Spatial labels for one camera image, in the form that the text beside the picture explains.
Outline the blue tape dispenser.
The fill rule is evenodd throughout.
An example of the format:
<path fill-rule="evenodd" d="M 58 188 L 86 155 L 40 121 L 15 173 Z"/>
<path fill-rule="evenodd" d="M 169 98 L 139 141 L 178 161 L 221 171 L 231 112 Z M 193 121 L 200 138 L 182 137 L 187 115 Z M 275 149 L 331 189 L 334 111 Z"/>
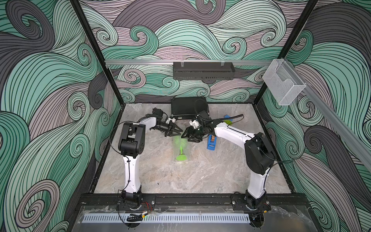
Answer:
<path fill-rule="evenodd" d="M 216 148 L 216 136 L 210 134 L 207 141 L 207 149 L 214 151 Z"/>

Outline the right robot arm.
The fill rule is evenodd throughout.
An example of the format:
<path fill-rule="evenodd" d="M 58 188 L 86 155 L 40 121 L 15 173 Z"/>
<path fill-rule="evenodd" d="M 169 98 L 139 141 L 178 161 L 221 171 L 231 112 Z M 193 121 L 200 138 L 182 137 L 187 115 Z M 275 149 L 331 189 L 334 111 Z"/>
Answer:
<path fill-rule="evenodd" d="M 213 135 L 230 141 L 244 150 L 245 160 L 251 171 L 245 197 L 250 207 L 257 208 L 258 204 L 264 201 L 266 180 L 275 162 L 273 147 L 265 134 L 237 129 L 222 118 L 209 118 L 205 111 L 199 113 L 189 123 L 190 126 L 181 135 L 189 142 L 200 143 L 204 137 Z"/>

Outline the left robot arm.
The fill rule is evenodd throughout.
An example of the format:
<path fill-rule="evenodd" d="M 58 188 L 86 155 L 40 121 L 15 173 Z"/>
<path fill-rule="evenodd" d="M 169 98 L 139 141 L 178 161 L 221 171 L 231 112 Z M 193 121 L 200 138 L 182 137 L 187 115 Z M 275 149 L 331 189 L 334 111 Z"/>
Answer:
<path fill-rule="evenodd" d="M 153 108 L 151 114 L 147 114 L 138 121 L 125 121 L 118 141 L 118 150 L 124 159 L 125 185 L 121 198 L 125 201 L 142 203 L 142 185 L 139 175 L 139 155 L 145 148 L 146 132 L 158 130 L 165 137 L 179 136 L 183 130 L 176 124 L 176 119 L 164 117 L 161 109 Z"/>

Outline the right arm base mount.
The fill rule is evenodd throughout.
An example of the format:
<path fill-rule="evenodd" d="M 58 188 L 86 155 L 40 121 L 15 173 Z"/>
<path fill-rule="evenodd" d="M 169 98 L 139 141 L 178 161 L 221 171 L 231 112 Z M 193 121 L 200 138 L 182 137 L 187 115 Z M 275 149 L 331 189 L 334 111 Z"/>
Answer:
<path fill-rule="evenodd" d="M 248 211 L 248 212 L 268 212 L 271 211 L 271 205 L 268 203 L 266 194 L 260 198 L 255 199 L 249 193 L 246 194 L 232 194 L 232 207 L 234 210 Z"/>

